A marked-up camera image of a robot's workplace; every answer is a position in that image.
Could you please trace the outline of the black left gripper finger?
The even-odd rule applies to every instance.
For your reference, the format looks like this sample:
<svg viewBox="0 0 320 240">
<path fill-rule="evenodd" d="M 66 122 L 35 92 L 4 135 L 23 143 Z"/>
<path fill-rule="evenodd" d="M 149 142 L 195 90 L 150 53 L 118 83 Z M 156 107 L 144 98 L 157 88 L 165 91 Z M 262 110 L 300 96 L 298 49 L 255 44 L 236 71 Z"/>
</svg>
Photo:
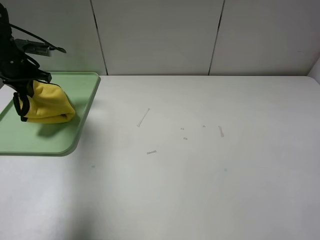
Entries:
<svg viewBox="0 0 320 240">
<path fill-rule="evenodd" d="M 46 71 L 37 71 L 37 79 L 50 83 L 52 80 L 52 75 Z"/>
<path fill-rule="evenodd" d="M 14 89 L 16 93 L 14 94 L 14 99 L 18 100 L 24 99 L 27 96 L 28 97 L 33 97 L 33 84 L 32 83 L 16 83 L 14 85 Z"/>
</svg>

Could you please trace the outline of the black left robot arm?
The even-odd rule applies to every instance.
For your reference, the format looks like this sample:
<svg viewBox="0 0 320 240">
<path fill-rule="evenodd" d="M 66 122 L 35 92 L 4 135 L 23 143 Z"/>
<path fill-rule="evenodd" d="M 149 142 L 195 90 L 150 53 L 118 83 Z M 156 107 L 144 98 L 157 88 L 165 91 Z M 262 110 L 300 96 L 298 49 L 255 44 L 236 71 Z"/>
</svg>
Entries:
<svg viewBox="0 0 320 240">
<path fill-rule="evenodd" d="M 7 9 L 0 6 L 0 79 L 16 92 L 33 96 L 34 81 L 50 83 L 50 73 L 40 70 L 32 57 L 18 48 L 12 36 Z"/>
</svg>

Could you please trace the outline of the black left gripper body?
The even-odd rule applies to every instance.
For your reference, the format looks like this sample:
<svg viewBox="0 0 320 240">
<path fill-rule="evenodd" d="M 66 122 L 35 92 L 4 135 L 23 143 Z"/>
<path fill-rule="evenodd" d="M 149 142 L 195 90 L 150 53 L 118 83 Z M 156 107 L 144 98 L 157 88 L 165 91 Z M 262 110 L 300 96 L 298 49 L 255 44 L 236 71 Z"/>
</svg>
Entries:
<svg viewBox="0 0 320 240">
<path fill-rule="evenodd" d="M 15 45 L 0 46 L 0 79 L 3 84 L 41 80 L 40 65 Z"/>
</svg>

